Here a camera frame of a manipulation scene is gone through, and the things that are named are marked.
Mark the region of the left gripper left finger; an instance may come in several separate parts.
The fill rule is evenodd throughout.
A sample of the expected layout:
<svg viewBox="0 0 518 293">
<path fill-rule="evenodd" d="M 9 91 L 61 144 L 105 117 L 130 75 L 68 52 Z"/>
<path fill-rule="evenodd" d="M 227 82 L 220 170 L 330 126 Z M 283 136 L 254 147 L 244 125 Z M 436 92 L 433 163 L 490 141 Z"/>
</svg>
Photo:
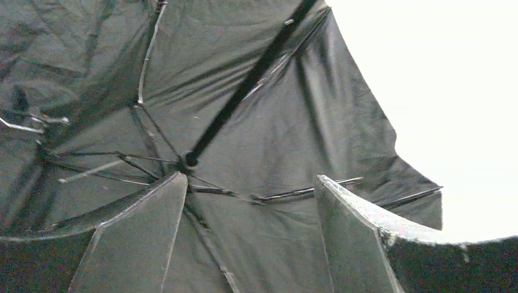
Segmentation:
<svg viewBox="0 0 518 293">
<path fill-rule="evenodd" d="M 1 236 L 2 292 L 162 292 L 187 177 L 143 190 L 43 231 Z"/>
</svg>

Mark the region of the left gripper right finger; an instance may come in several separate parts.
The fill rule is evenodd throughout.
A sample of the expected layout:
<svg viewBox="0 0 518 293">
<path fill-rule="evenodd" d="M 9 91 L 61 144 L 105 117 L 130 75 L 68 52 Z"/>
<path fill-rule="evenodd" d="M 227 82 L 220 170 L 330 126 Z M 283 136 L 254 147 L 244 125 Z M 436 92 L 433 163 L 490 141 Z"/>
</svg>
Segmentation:
<svg viewBox="0 0 518 293">
<path fill-rule="evenodd" d="M 315 181 L 334 292 L 516 292 L 517 236 L 461 238 Z"/>
</svg>

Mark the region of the purple umbrella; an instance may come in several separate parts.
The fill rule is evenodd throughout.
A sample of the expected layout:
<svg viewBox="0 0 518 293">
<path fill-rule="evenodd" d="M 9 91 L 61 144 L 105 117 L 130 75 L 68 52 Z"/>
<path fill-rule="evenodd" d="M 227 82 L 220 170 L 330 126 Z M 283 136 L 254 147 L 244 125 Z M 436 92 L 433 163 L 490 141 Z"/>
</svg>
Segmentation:
<svg viewBox="0 0 518 293">
<path fill-rule="evenodd" d="M 187 177 L 162 292 L 333 292 L 314 180 L 441 229 L 317 1 L 2 1 L 1 236 Z"/>
</svg>

